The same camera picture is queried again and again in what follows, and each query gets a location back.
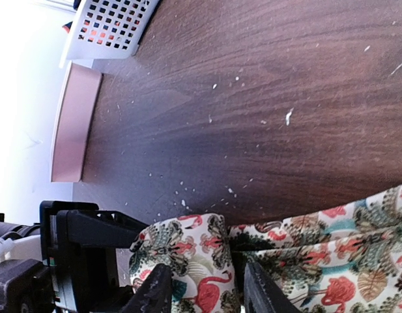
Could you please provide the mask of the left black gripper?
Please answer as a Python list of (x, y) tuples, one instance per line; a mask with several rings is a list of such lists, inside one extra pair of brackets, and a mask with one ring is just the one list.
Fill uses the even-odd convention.
[(43, 201), (40, 239), (59, 311), (170, 313), (172, 271), (158, 264), (133, 295), (119, 283), (116, 251), (148, 225), (95, 203)]

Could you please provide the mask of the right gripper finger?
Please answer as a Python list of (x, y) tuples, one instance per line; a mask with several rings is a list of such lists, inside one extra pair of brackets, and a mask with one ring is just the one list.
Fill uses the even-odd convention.
[(245, 266), (244, 308), (245, 312), (300, 313), (257, 262)]

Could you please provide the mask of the paisley patterned tie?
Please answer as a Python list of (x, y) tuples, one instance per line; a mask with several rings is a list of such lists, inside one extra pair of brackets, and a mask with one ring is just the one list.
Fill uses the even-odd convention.
[(159, 263), (171, 268), (173, 312), (239, 312), (253, 261), (301, 312), (402, 312), (402, 185), (282, 221), (170, 218), (142, 230), (130, 251), (135, 290)]

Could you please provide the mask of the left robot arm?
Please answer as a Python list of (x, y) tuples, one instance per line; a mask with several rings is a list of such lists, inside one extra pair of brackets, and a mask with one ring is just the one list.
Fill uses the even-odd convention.
[(158, 312), (150, 287), (134, 291), (117, 276), (117, 249), (144, 227), (83, 202), (43, 201), (33, 226), (0, 214), (0, 237), (38, 252), (0, 262), (0, 312)]

